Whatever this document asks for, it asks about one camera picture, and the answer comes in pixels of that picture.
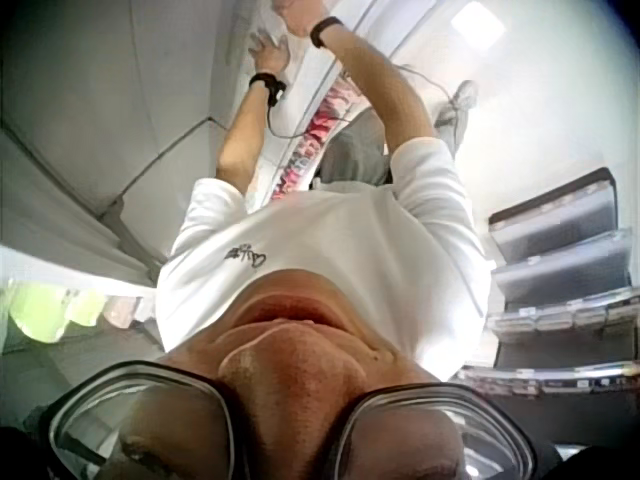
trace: black glasses frame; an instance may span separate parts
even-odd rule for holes
[[[84,404],[85,400],[92,397],[97,391],[104,390],[105,383],[99,382],[101,379],[107,379],[109,375],[114,374],[114,372],[118,370],[133,370],[136,368],[138,371],[123,372],[122,375],[114,375],[109,381],[115,383],[126,378],[126,376],[131,376],[131,378],[135,379],[162,379],[165,382],[172,380],[175,381],[176,384],[201,388],[205,393],[218,396],[225,409],[229,428],[229,444],[231,450],[229,479],[248,480],[251,478],[248,462],[248,458],[251,455],[251,452],[248,451],[250,442],[246,442],[245,438],[253,435],[253,431],[251,425],[248,424],[248,417],[244,412],[242,403],[235,393],[226,385],[212,381],[206,377],[147,361],[130,361],[112,365],[71,389],[47,407],[42,413],[38,422],[38,443],[43,448],[47,465],[56,478],[61,480],[77,480],[77,476],[67,468],[55,451],[54,440],[56,439],[52,438],[52,426],[55,428],[55,425],[53,425],[54,422],[63,423],[68,416],[76,412],[76,409],[73,408],[74,406]],[[180,377],[187,378],[189,381],[181,382]],[[331,427],[329,435],[318,453],[315,462],[317,470],[315,471],[322,472],[320,475],[322,479],[337,480],[339,478],[340,461],[345,445],[348,443],[356,419],[364,412],[382,405],[429,403],[429,398],[433,398],[434,394],[440,397],[446,397],[448,403],[460,402],[463,403],[467,409],[470,406],[471,408],[475,408],[478,413],[484,416],[485,420],[497,426],[501,431],[506,432],[507,440],[510,442],[512,448],[518,451],[523,458],[526,458],[530,466],[530,468],[526,468],[520,472],[521,478],[532,478],[535,474],[537,459],[535,449],[528,436],[498,407],[473,389],[464,385],[451,383],[424,383],[389,387],[369,392],[356,398],[343,409]],[[521,446],[523,439],[526,444],[524,448]],[[77,440],[73,438],[66,440],[68,440],[66,444],[73,448],[74,454],[84,458],[88,462],[100,465],[106,461],[106,459],[85,447]]]

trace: sleeve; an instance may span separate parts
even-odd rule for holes
[[[171,256],[196,247],[212,234],[246,216],[244,198],[234,186],[216,178],[198,180]]]
[[[471,202],[446,144],[437,138],[405,143],[391,159],[391,172],[396,200],[447,253],[484,318],[490,271],[473,228]]]

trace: glasses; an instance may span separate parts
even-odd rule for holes
[[[251,426],[233,392],[148,362],[110,367],[51,405],[39,437],[61,479],[248,479]],[[368,393],[345,408],[320,478],[529,479],[531,443],[468,387]]]

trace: hand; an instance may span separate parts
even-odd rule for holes
[[[280,37],[276,45],[269,32],[261,28],[257,35],[251,34],[251,39],[255,48],[250,48],[249,53],[256,62],[256,73],[271,73],[277,77],[284,72],[291,60],[287,36]]]
[[[273,0],[272,6],[296,37],[308,37],[313,27],[329,16],[322,0]]]

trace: gray pants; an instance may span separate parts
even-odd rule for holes
[[[469,121],[468,110],[457,113],[456,122],[451,107],[445,106],[434,125],[453,157]],[[384,145],[384,125],[373,108],[368,108],[329,142],[316,176],[325,184],[349,180],[374,186],[391,183],[391,159],[384,154]]]

